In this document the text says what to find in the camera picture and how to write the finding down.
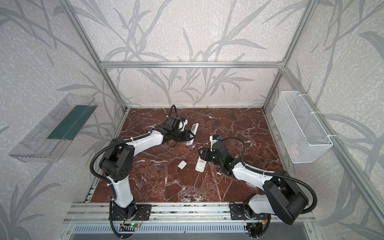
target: metal vent grille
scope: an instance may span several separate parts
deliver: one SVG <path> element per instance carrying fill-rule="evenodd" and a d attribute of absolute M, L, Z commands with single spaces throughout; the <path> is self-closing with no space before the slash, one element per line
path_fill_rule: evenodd
<path fill-rule="evenodd" d="M 135 233 L 239 233 L 244 230 L 245 223 L 143 223 L 139 228 L 129 228 Z M 120 224 L 114 224 L 116 230 Z M 112 233 L 109 223 L 76 224 L 73 234 Z"/>

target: mesh basket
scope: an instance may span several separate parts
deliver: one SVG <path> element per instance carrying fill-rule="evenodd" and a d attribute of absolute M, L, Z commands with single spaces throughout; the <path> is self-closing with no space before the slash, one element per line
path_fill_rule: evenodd
<path fill-rule="evenodd" d="M 272 116 L 293 163 L 313 162 L 333 145 L 298 91 L 281 92 Z"/>

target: clear acrylic tray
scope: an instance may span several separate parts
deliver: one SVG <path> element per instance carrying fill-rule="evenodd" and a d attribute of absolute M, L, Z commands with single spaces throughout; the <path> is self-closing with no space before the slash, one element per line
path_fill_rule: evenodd
<path fill-rule="evenodd" d="M 96 109 L 93 100 L 68 94 L 9 155 L 23 162 L 57 162 Z"/>

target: white patterned wall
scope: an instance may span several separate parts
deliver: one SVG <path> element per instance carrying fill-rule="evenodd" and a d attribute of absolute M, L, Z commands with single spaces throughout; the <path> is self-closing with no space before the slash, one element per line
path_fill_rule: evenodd
<path fill-rule="evenodd" d="M 291 162 L 271 113 L 280 92 L 293 90 L 285 77 L 282 77 L 265 113 L 271 133 L 276 139 L 276 147 L 281 152 L 280 160 L 284 168 L 291 176 L 308 183 L 317 194 L 318 204 L 313 214 L 323 237 L 326 240 L 384 239 L 384 229 L 344 171 L 332 149 L 313 163 L 293 164 Z M 307 196 L 311 196 L 306 189 L 304 191 Z"/>
<path fill-rule="evenodd" d="M 317 7 L 288 67 L 384 197 L 384 1 L 339 5 Z"/>
<path fill-rule="evenodd" d="M 71 4 L 102 61 L 281 61 L 307 1 L 71 0 Z M 276 72 L 120 71 L 110 75 L 115 81 L 119 78 L 118 90 L 129 99 L 127 105 L 143 107 L 260 107 Z M 192 86 L 197 91 L 183 90 Z"/>
<path fill-rule="evenodd" d="M 319 4 L 288 62 L 331 127 L 379 193 L 384 196 L 384 1 Z M 292 90 L 282 80 L 280 91 Z M 267 108 L 274 135 L 281 139 Z M 328 150 L 314 163 L 293 165 L 278 145 L 291 174 L 318 193 L 313 211 L 326 239 L 384 239 L 384 230 L 360 192 Z"/>
<path fill-rule="evenodd" d="M 205 81 L 204 74 L 217 78 Z M 109 71 L 126 104 L 145 107 L 175 104 L 261 108 L 276 74 L 274 68 L 116 68 Z"/>
<path fill-rule="evenodd" d="M 53 239 L 90 184 L 89 161 L 111 139 L 122 111 L 58 2 L 0 1 L 0 239 Z M 10 157 L 68 93 L 96 108 L 57 163 Z"/>

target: black cable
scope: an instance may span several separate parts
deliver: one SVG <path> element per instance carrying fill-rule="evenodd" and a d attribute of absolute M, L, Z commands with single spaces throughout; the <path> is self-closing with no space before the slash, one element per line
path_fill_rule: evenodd
<path fill-rule="evenodd" d="M 176 110 L 176 106 L 175 104 L 173 104 L 171 107 L 170 107 L 170 110 L 169 110 L 169 113 L 168 113 L 168 117 L 164 120 L 164 122 L 162 122 L 161 124 L 157 125 L 156 127 L 160 127 L 162 126 L 169 118 L 169 116 L 172 114 L 172 109 L 175 109 L 175 115 L 176 117 L 178 118 L 179 116 L 177 115 L 177 110 Z"/>
<path fill-rule="evenodd" d="M 220 139 L 220 141 L 224 141 L 224 140 L 227 140 L 227 139 L 237 139 L 237 140 L 240 140 L 243 143 L 243 152 L 241 153 L 241 162 L 242 162 L 243 165 L 245 165 L 245 163 L 244 163 L 245 142 L 242 139 L 238 138 L 238 137 L 225 137 L 223 139 Z"/>
<path fill-rule="evenodd" d="M 146 133 L 146 134 L 143 134 L 143 135 L 134 137 L 134 138 L 133 138 L 133 141 L 142 139 L 142 138 L 147 137 L 147 136 L 149 136 L 149 135 L 150 135 L 150 133 L 148 132 L 148 133 Z M 114 188 L 113 185 L 111 184 L 112 181 L 109 180 L 108 178 L 106 178 L 106 177 L 104 177 L 104 176 L 102 176 L 102 175 L 96 173 L 96 171 L 95 171 L 94 168 L 93 168 L 93 165 L 94 165 L 96 159 L 97 159 L 103 152 L 105 152 L 106 150 L 110 149 L 111 147 L 116 147 L 116 146 L 119 146 L 119 145 L 123 145 L 123 144 L 128 143 L 128 142 L 132 142 L 132 139 L 127 139 L 127 140 L 124 140 L 124 141 L 121 141 L 121 142 L 117 142 L 117 143 L 113 143 L 113 144 L 111 144 L 111 145 L 109 145 L 109 146 L 106 146 L 105 148 L 101 149 L 101 150 L 100 150 L 100 151 L 99 151 L 99 152 L 92 158 L 92 160 L 91 160 L 91 162 L 90 162 L 90 164 L 89 164 L 89 170 L 91 171 L 91 174 L 94 175 L 95 177 L 101 179 L 101 180 L 106 181 L 106 182 L 110 185 L 110 187 L 111 187 L 111 189 L 112 189 L 112 193 L 113 193 L 113 197 L 114 197 L 114 198 L 116 197 L 116 192 L 115 192 L 115 188 Z"/>
<path fill-rule="evenodd" d="M 306 214 L 306 213 L 312 211 L 316 207 L 316 205 L 317 205 L 317 195 L 316 195 L 315 191 L 308 184 L 306 184 L 305 182 L 303 182 L 303 181 L 301 181 L 299 179 L 296 179 L 294 177 L 287 177 L 287 176 L 283 176 L 283 175 L 279 175 L 279 174 L 275 174 L 275 173 L 271 173 L 271 172 L 263 172 L 263 171 L 251 168 L 251 167 L 249 167 L 247 165 L 244 165 L 244 167 L 246 169 L 248 169 L 248 170 L 250 170 L 252 172 L 258 173 L 258 174 L 263 174 L 263 175 L 272 176 L 272 177 L 279 177 L 279 178 L 284 178 L 284 179 L 288 179 L 288 180 L 294 181 L 294 182 L 304 186 L 306 189 L 308 189 L 309 192 L 312 195 L 312 198 L 313 198 L 312 204 L 308 208 L 304 209 L 300 214 Z"/>
<path fill-rule="evenodd" d="M 116 229 L 115 229 L 115 226 L 113 225 L 113 222 L 112 222 L 112 200 L 109 202 L 109 223 L 111 225 L 111 228 L 112 228 L 112 232 L 119 238 L 119 239 L 128 239 L 130 238 L 133 234 L 131 234 L 129 237 L 123 237 L 123 235 L 120 235 Z"/>
<path fill-rule="evenodd" d="M 258 174 L 266 175 L 266 176 L 272 176 L 272 177 L 279 177 L 279 178 L 288 179 L 288 180 L 294 181 L 294 182 L 304 186 L 306 189 L 309 190 L 309 192 L 311 193 L 312 198 L 313 198 L 312 204 L 308 208 L 304 209 L 300 214 L 306 214 L 306 213 L 312 211 L 316 207 L 316 205 L 317 205 L 317 195 L 316 195 L 315 191 L 308 184 L 306 184 L 305 182 L 303 182 L 303 181 L 301 181 L 299 179 L 296 179 L 294 177 L 287 177 L 287 176 L 283 176 L 283 175 L 279 175 L 279 174 L 275 174 L 275 173 L 271 173 L 271 172 L 264 172 L 264 171 L 260 171 L 260 170 L 254 169 L 252 167 L 249 167 L 244 162 L 244 153 L 245 153 L 245 143 L 244 143 L 244 141 L 241 140 L 238 137 L 225 137 L 225 138 L 221 139 L 220 141 L 224 141 L 226 139 L 237 139 L 237 140 L 240 140 L 243 143 L 243 152 L 241 154 L 241 163 L 243 164 L 243 166 L 246 169 L 248 169 L 248 170 L 250 170 L 252 172 L 258 173 Z"/>
<path fill-rule="evenodd" d="M 259 235 L 257 235 L 257 237 L 260 237 L 261 235 L 263 235 L 265 232 L 266 232 L 266 230 L 268 229 L 268 227 L 269 227 L 269 223 L 271 222 L 271 214 L 269 214 L 269 216 L 268 216 L 268 222 L 265 224 L 265 228 L 263 229 L 263 231 L 262 231 L 262 233 L 260 233 Z"/>
<path fill-rule="evenodd" d="M 258 229 L 258 228 L 261 228 L 263 227 L 263 225 L 260 225 L 260 226 L 257 226 L 257 227 L 249 227 L 249 226 L 244 226 L 245 228 L 249 228 L 249 229 Z"/>

